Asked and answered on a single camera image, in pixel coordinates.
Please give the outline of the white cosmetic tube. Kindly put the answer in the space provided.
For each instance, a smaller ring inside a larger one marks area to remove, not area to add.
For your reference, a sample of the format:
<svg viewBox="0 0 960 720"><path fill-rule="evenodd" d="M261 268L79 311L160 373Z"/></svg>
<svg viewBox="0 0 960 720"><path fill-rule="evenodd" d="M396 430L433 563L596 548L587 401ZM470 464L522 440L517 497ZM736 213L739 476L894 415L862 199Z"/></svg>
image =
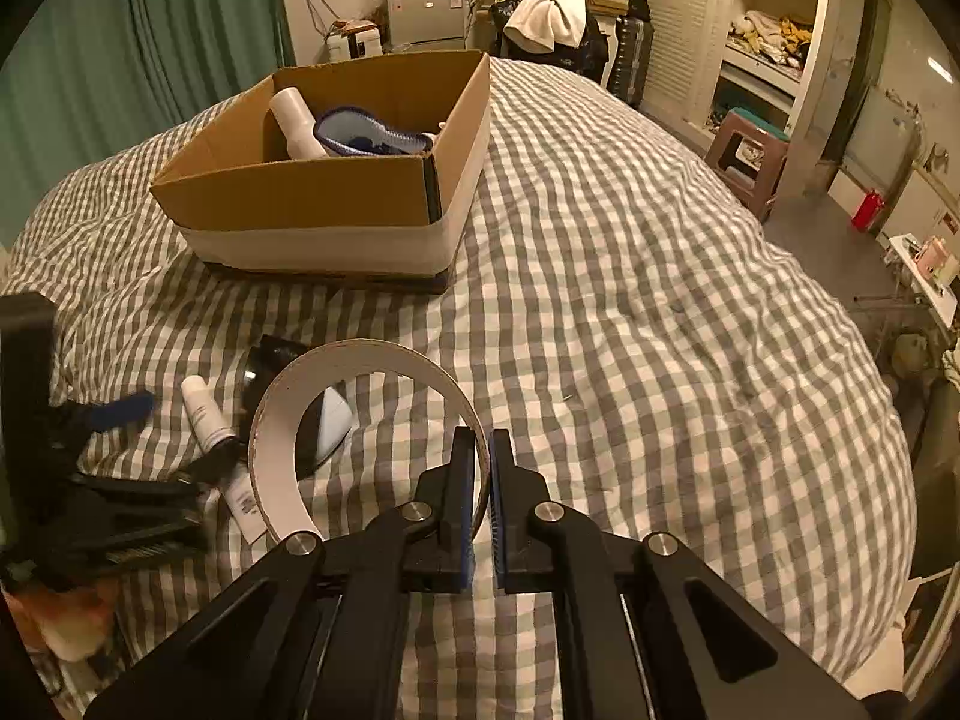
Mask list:
<svg viewBox="0 0 960 720"><path fill-rule="evenodd" d="M245 445L226 421L203 377L187 376L181 382L181 395L202 450L199 460L190 465L189 473L197 483L210 484L220 491L245 543L257 543L267 533L267 525L252 491Z"/></svg>

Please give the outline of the white earbuds case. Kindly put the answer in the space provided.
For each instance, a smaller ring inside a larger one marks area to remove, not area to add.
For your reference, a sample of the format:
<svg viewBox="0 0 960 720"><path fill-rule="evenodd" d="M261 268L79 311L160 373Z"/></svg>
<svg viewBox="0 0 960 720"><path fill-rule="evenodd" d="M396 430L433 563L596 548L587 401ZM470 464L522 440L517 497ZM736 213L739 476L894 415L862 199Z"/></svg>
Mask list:
<svg viewBox="0 0 960 720"><path fill-rule="evenodd" d="M299 423L295 444L296 477L311 476L347 437L353 411L334 387L325 388Z"/></svg>

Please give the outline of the white plastic bottle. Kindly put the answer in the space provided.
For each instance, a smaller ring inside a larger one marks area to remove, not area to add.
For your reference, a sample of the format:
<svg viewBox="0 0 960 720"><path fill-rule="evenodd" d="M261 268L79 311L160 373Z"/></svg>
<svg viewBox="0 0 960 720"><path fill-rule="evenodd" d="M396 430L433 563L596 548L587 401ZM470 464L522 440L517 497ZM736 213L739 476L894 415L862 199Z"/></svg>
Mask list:
<svg viewBox="0 0 960 720"><path fill-rule="evenodd" d="M286 153L291 160L325 160L329 153L314 135L316 119L294 86L280 89L270 99L270 112L280 127L286 142Z"/></svg>

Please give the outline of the grey sock purple cuff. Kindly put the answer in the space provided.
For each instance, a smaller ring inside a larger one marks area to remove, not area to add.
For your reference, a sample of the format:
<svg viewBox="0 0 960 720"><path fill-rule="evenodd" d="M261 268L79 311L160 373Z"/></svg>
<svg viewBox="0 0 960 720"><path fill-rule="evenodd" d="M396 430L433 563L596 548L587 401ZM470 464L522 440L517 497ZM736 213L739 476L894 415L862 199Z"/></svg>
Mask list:
<svg viewBox="0 0 960 720"><path fill-rule="evenodd" d="M355 106L329 110L317 119L314 138L331 156L415 156L428 153L434 138L429 133L395 130Z"/></svg>

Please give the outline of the grey checkered bed quilt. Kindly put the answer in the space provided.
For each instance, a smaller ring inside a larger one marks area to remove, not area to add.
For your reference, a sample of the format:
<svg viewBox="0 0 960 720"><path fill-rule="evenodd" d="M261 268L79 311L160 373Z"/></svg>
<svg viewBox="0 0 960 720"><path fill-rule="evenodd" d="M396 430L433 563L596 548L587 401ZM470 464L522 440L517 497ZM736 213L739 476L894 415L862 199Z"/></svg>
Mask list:
<svg viewBox="0 0 960 720"><path fill-rule="evenodd" d="M413 595L392 717L565 718L550 595L496 580L498 429L551 499L617 536L676 536L841 686L871 655L916 535L900 421L841 305L697 156L581 76L491 60L490 144L438 296L226 278L151 193L226 104L60 182L7 294L57 305L55 405L155 397L143 424L89 441L82 472L160 481L201 457L181 395L200 376L267 533L245 543L208 489L202 554L91 583L109 605L88 653L5 629L5 717L88 717L287 536L354 535L407 504L457 427L475 436L472 572L462 592ZM262 335L309 351L247 419ZM327 387L352 426L298 479L299 423Z"/></svg>

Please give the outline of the brown cardboard box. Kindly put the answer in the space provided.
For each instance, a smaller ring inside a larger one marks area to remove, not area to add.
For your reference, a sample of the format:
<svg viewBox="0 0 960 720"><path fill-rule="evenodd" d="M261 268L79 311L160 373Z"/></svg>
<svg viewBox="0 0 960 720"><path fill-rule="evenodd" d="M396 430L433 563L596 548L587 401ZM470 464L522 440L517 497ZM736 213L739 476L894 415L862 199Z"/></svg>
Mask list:
<svg viewBox="0 0 960 720"><path fill-rule="evenodd" d="M270 112L294 86L314 114L355 106L429 133L415 156L295 161ZM451 268L487 157L491 60L410 52L290 67L231 99L176 149L151 193L208 265L241 273L432 280Z"/></svg>

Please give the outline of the large green curtain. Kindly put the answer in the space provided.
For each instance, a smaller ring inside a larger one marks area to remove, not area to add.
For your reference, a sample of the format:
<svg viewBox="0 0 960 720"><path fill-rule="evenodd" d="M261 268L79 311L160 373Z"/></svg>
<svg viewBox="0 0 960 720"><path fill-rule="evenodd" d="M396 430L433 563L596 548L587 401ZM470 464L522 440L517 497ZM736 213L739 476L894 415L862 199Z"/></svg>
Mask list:
<svg viewBox="0 0 960 720"><path fill-rule="evenodd" d="M69 172L291 60L283 0L44 0L2 62L2 244Z"/></svg>

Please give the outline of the white suitcase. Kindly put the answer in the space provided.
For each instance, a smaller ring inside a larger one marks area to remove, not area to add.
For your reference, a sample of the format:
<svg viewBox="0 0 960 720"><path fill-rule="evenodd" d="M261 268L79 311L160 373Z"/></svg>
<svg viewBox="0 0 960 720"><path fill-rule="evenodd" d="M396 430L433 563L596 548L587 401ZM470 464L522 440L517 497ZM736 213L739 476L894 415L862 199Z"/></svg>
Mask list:
<svg viewBox="0 0 960 720"><path fill-rule="evenodd" d="M325 36L325 50L331 64L381 55L381 32L370 20L335 21Z"/></svg>

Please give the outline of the small white side table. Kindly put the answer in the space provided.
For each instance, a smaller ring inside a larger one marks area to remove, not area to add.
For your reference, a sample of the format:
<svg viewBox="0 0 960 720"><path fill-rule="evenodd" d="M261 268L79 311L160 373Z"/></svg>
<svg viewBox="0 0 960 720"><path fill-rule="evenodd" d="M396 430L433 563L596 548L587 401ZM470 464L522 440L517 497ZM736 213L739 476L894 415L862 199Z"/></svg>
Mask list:
<svg viewBox="0 0 960 720"><path fill-rule="evenodd" d="M893 236L889 239L889 250L892 252L893 260L907 270L914 292L924 299L924 304L929 307L937 325L944 332L949 333L957 314L957 296L950 288L939 286L933 277L924 275L911 253L910 245L913 242L914 239L910 234Z"/></svg>

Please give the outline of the red fire extinguisher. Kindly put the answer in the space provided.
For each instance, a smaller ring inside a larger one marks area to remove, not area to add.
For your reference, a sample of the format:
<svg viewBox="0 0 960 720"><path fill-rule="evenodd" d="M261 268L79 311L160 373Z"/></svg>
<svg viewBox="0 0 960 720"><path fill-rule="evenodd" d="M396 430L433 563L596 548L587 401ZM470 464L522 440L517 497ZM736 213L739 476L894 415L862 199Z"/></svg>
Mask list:
<svg viewBox="0 0 960 720"><path fill-rule="evenodd" d="M851 218L851 224L859 232L867 232L871 229L877 216L884 210L885 200L877 190L869 190L862 197L862 202L857 207Z"/></svg>

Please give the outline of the brown plastic stool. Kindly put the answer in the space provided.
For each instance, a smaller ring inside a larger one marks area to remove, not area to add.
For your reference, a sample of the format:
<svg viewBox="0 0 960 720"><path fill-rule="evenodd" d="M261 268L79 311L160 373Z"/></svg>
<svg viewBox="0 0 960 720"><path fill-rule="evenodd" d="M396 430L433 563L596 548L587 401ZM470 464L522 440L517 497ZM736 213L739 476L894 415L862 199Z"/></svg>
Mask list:
<svg viewBox="0 0 960 720"><path fill-rule="evenodd" d="M722 119L706 164L740 203L765 223L776 202L789 146L791 138L781 128L750 110L734 107Z"/></svg>

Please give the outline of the silver mini fridge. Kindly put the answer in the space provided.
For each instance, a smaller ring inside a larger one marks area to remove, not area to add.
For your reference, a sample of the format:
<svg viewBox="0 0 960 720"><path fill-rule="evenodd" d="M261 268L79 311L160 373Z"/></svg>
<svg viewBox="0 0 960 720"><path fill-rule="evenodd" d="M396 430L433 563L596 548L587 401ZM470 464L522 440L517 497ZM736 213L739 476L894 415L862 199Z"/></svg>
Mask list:
<svg viewBox="0 0 960 720"><path fill-rule="evenodd" d="M394 52L467 47L469 0L387 0L389 43Z"/></svg>

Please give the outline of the black suitcase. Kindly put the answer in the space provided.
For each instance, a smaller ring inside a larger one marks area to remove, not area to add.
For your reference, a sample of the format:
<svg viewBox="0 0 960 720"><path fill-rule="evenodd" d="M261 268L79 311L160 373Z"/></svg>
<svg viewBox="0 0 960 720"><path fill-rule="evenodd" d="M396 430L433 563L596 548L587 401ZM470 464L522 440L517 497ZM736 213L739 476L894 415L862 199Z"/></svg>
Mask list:
<svg viewBox="0 0 960 720"><path fill-rule="evenodd" d="M651 62L654 26L649 21L620 16L615 26L617 54L608 77L607 89L633 109L643 102L647 69Z"/></svg>

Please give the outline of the white wardrobe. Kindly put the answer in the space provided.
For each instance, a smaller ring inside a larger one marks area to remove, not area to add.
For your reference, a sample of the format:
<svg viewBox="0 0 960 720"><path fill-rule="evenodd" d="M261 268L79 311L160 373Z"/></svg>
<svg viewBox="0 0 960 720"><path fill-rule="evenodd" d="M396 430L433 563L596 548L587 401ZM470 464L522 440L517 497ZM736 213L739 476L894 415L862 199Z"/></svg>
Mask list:
<svg viewBox="0 0 960 720"><path fill-rule="evenodd" d="M828 0L647 0L641 109L698 148L743 107L784 132L804 104Z"/></svg>

